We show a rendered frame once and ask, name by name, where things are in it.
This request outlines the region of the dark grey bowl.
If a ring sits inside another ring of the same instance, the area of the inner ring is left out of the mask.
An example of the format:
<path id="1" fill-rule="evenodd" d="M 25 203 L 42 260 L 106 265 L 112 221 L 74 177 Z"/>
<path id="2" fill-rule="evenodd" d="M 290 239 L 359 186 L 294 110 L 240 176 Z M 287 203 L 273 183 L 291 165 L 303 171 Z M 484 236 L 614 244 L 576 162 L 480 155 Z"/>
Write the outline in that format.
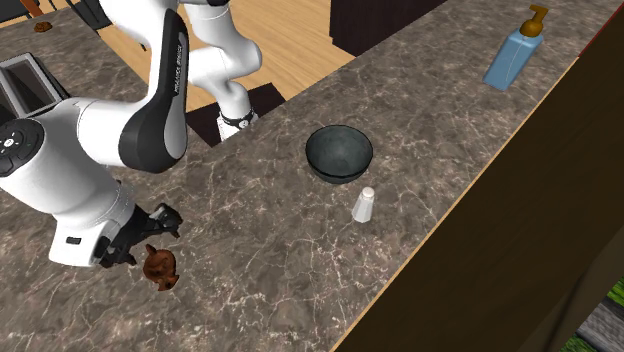
<path id="1" fill-rule="evenodd" d="M 313 132 L 305 145 L 312 172 L 331 184 L 346 184 L 368 169 L 374 149 L 369 138 L 347 125 L 328 125 Z"/>

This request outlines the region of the brown dog figure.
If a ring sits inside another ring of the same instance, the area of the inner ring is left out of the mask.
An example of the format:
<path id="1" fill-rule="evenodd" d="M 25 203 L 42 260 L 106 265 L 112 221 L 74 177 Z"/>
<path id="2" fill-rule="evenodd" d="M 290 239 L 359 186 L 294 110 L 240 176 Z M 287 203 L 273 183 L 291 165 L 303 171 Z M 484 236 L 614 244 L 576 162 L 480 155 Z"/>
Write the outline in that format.
<path id="1" fill-rule="evenodd" d="M 144 275 L 158 285 L 159 291 L 169 290 L 177 283 L 176 259 L 167 249 L 156 249 L 150 244 L 145 248 L 148 256 L 143 265 Z"/>

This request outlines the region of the dark robot stand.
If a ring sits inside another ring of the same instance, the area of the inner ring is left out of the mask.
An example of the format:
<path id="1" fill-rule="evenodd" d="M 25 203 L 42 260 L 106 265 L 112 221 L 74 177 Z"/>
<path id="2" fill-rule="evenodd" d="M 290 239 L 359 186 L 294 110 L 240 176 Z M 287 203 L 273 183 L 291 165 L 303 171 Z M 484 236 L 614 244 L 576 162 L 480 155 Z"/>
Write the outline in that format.
<path id="1" fill-rule="evenodd" d="M 260 117 L 285 102 L 284 97 L 272 83 L 251 89 L 248 95 L 252 107 Z M 221 142 L 216 121 L 218 112 L 218 104 L 212 103 L 186 114 L 187 125 L 210 147 L 215 147 Z"/>

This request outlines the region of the white salt shaker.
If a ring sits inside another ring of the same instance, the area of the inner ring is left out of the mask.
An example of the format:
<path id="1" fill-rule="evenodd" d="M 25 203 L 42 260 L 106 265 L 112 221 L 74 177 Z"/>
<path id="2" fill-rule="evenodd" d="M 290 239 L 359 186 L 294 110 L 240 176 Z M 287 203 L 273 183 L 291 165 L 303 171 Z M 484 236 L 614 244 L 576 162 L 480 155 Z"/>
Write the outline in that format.
<path id="1" fill-rule="evenodd" d="M 371 187 L 364 187 L 352 209 L 352 218 L 359 223 L 371 220 L 375 200 L 375 191 Z"/>

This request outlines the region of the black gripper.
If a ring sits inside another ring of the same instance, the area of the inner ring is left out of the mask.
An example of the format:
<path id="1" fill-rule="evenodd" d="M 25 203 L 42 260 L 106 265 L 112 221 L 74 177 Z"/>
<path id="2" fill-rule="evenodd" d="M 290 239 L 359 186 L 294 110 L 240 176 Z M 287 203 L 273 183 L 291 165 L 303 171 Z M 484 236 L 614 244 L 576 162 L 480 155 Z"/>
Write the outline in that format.
<path id="1" fill-rule="evenodd" d="M 101 236 L 94 249 L 94 258 L 104 268 L 116 264 L 137 264 L 130 249 L 149 237 L 148 232 L 154 234 L 170 233 L 179 238 L 178 229 L 183 223 L 181 215 L 165 203 L 160 203 L 154 212 L 148 215 L 142 208 L 136 206 L 129 221 L 119 230 L 113 239 Z"/>

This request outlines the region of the blue soap dispenser bottle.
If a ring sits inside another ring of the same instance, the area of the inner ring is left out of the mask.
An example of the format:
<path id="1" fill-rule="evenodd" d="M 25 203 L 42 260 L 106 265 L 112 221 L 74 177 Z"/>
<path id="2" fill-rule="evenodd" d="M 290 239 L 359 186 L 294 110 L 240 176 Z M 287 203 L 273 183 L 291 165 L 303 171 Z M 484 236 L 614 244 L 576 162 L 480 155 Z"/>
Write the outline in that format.
<path id="1" fill-rule="evenodd" d="M 535 4 L 529 9 L 533 17 L 506 37 L 483 76 L 485 84 L 500 91 L 513 84 L 543 41 L 543 19 L 549 9 Z"/>

